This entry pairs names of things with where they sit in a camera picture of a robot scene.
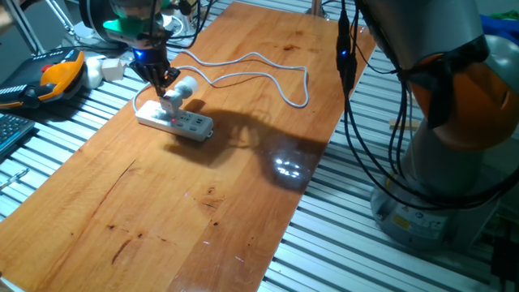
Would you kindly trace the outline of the bare person hand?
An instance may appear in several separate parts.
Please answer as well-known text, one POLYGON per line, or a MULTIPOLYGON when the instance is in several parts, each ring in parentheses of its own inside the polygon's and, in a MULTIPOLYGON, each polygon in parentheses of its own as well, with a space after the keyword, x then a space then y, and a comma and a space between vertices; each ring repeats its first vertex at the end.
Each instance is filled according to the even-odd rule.
POLYGON ((15 21, 11 18, 11 14, 4 7, 3 4, 0 4, 0 30, 1 33, 4 33, 9 28, 12 28, 15 25, 15 21))

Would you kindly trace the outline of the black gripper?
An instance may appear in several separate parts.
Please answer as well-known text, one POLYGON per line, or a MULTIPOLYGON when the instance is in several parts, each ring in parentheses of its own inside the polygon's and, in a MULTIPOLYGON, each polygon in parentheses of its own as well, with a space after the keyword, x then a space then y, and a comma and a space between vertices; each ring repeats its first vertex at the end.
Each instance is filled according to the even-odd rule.
POLYGON ((153 87, 158 97, 164 96, 181 73, 178 68, 169 67, 166 48, 133 49, 132 52, 134 60, 130 68, 153 87))

